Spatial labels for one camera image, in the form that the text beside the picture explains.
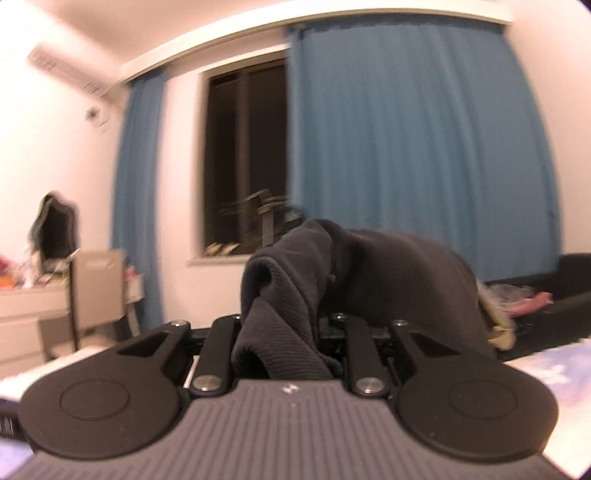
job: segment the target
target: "white desk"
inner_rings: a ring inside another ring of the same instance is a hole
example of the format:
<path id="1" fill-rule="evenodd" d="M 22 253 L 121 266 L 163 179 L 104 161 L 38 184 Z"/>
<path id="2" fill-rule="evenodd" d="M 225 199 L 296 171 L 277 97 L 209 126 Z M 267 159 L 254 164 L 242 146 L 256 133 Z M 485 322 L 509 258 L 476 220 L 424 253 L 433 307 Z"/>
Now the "white desk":
<path id="1" fill-rule="evenodd" d="M 141 275 L 125 281 L 126 313 L 132 335 L 139 334 L 134 303 L 144 298 Z M 68 315 L 65 283 L 0 290 L 0 378 L 45 362 L 39 321 Z"/>

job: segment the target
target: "white wall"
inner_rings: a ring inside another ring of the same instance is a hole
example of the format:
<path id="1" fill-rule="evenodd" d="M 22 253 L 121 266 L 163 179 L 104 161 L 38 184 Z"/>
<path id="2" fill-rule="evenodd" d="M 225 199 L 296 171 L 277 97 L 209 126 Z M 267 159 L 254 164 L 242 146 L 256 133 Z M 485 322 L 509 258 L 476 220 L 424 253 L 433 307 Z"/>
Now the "white wall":
<path id="1" fill-rule="evenodd" d="M 202 252 L 202 69 L 242 54 L 282 44 L 281 31 L 228 42 L 187 57 L 171 68 L 160 137 L 158 252 L 165 321 L 186 319 L 193 327 L 240 311 L 243 262 L 199 264 Z"/>
<path id="2" fill-rule="evenodd" d="M 504 1 L 554 155 L 563 249 L 591 252 L 591 14 L 577 0 Z"/>
<path id="3" fill-rule="evenodd" d="M 39 43 L 89 65 L 105 80 L 119 61 L 22 0 L 0 2 L 0 254 L 21 255 L 41 198 L 50 190 L 77 203 L 83 247 L 109 242 L 113 174 L 122 114 L 100 128 L 85 121 L 104 105 L 31 67 Z"/>

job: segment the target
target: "round pad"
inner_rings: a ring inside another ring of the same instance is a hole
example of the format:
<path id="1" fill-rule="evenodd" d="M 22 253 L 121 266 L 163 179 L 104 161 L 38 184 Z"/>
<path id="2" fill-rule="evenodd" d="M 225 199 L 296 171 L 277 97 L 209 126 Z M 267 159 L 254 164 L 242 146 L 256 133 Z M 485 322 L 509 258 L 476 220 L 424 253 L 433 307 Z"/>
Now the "round pad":
<path id="1" fill-rule="evenodd" d="M 129 392 L 117 382 L 87 380 L 72 385 L 61 395 L 61 408 L 79 420 L 105 420 L 129 403 Z"/>
<path id="2" fill-rule="evenodd" d="M 94 460 L 152 443 L 179 412 L 176 387 L 151 358 L 106 351 L 38 380 L 19 420 L 39 449 Z"/>
<path id="3" fill-rule="evenodd" d="M 509 462 L 540 452 L 558 416 L 542 383 L 476 355 L 421 362 L 400 391 L 403 425 L 440 452 L 474 462 Z"/>

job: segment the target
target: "black sweater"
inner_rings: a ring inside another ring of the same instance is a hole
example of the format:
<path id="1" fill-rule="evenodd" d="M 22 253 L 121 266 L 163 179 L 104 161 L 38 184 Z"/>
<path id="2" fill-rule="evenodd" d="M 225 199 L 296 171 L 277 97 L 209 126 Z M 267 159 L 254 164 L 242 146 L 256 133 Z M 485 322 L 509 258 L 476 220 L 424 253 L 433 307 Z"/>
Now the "black sweater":
<path id="1" fill-rule="evenodd" d="M 494 357 L 470 268 L 441 244 L 404 233 L 307 220 L 250 258 L 241 306 L 232 363 L 242 377 L 339 377 L 340 364 L 316 348 L 319 309 L 357 315 L 370 326 L 405 319 Z"/>

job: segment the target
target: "pink object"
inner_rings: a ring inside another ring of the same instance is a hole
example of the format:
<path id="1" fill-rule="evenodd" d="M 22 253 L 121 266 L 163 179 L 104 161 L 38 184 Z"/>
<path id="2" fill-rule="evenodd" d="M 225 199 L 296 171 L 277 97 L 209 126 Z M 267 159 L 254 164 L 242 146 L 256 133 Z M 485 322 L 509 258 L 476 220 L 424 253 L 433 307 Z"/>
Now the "pink object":
<path id="1" fill-rule="evenodd" d="M 0 255 L 0 275 L 7 274 L 11 267 L 12 267 L 12 262 L 9 259 L 7 259 L 6 257 L 3 257 L 2 255 Z"/>
<path id="2" fill-rule="evenodd" d="M 127 267 L 125 269 L 125 279 L 129 280 L 130 278 L 133 278 L 137 275 L 137 272 L 135 271 L 135 267 L 133 265 L 130 265 L 129 267 Z"/>
<path id="3" fill-rule="evenodd" d="M 511 317 L 521 317 L 523 315 L 537 312 L 550 303 L 554 303 L 552 300 L 552 294 L 547 291 L 541 291 L 536 293 L 533 298 L 524 299 L 523 301 L 512 305 L 508 308 L 507 313 Z"/>

